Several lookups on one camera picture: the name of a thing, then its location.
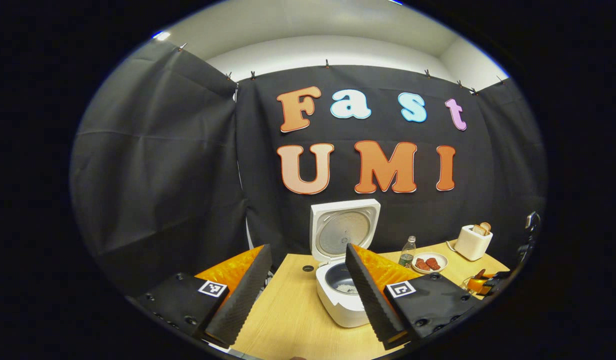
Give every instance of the white plate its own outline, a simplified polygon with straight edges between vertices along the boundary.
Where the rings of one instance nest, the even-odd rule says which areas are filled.
[[[418,268],[417,266],[415,266],[415,264],[417,263],[417,259],[422,259],[424,262],[430,258],[434,258],[436,259],[436,263],[439,265],[439,269],[438,270],[422,270],[420,268]],[[415,257],[412,259],[412,268],[416,271],[416,272],[420,272],[422,274],[430,274],[432,272],[440,272],[443,269],[445,269],[448,266],[448,259],[446,259],[446,256],[443,256],[441,253],[436,253],[436,252],[421,252],[421,253],[416,253]]]

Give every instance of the ceiling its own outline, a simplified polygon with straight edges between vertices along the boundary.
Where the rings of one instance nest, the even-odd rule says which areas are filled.
[[[307,35],[393,43],[440,57],[452,30],[388,0],[226,0],[164,28],[168,41],[208,60],[244,46]]]

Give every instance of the wooden table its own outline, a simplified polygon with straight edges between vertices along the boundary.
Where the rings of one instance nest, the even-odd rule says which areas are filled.
[[[481,269],[486,269],[487,274],[509,271],[488,254],[475,261],[467,260],[451,251],[445,242],[418,248],[416,253],[427,251],[448,259],[441,274],[457,285]],[[397,262],[400,251],[381,255]],[[294,356],[306,360],[369,360],[404,347],[384,350],[369,323],[345,328],[333,321],[317,295],[315,270],[302,269],[305,265],[317,269],[318,264],[311,255],[286,255],[255,301],[232,348],[264,360],[290,360]]]

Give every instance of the glass bottle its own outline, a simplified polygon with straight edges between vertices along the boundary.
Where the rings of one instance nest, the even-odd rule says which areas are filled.
[[[415,250],[417,246],[415,246],[415,237],[409,236],[408,241],[401,249],[401,255],[399,255],[399,265],[402,267],[410,269],[413,266],[413,259],[415,258]]]

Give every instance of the blue letter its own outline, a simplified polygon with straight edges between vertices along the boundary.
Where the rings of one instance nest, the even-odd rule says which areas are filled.
[[[404,107],[401,109],[401,114],[407,121],[414,121],[415,123],[423,123],[426,121],[426,109],[424,109],[424,99],[415,94],[409,92],[402,92],[397,97],[399,104]]]
[[[366,104],[366,96],[361,91],[343,89],[332,94],[332,99],[336,101],[330,107],[334,117],[347,119],[354,116],[357,119],[365,119],[370,116],[371,111]]]

